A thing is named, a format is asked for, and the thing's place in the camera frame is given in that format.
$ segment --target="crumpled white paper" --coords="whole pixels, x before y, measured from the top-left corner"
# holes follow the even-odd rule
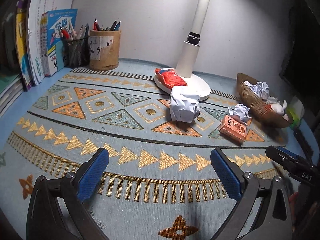
[[[266,101],[267,105],[276,104],[276,103],[278,103],[278,98],[268,96],[268,99]]]
[[[248,116],[250,108],[242,104],[237,104],[234,108],[234,110],[231,107],[228,109],[228,115],[239,123],[247,125],[247,122],[251,119]]]
[[[200,95],[186,86],[174,86],[170,95],[170,115],[172,121],[192,122],[199,116]]]
[[[256,85],[252,85],[248,81],[244,81],[244,84],[247,85],[261,99],[266,100],[268,98],[269,86],[267,83],[258,82]]]

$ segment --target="white toy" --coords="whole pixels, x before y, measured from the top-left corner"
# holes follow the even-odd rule
[[[289,120],[287,114],[284,114],[284,110],[287,108],[287,101],[283,101],[283,105],[281,106],[280,103],[270,104],[271,109],[275,111],[277,114],[281,115],[287,121]]]

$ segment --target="white desk lamp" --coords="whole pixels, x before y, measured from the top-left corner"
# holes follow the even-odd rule
[[[182,53],[178,61],[176,72],[183,78],[183,80],[188,84],[188,87],[194,88],[200,93],[200,100],[206,100],[211,92],[209,85],[202,78],[194,75],[192,73],[193,66],[196,62],[198,51],[200,46],[198,45],[200,41],[200,33],[204,23],[204,18],[207,13],[210,0],[199,0],[196,14],[193,19],[191,31],[188,35],[187,41],[184,42]],[[155,75],[156,85],[167,93],[171,93],[171,90],[158,80]]]

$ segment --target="wooden pen holder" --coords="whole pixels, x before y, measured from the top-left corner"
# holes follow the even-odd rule
[[[90,31],[90,68],[111,70],[119,65],[121,31]]]

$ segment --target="small orange box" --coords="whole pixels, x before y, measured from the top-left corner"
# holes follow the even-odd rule
[[[240,143],[245,141],[245,126],[228,115],[221,120],[219,131]]]

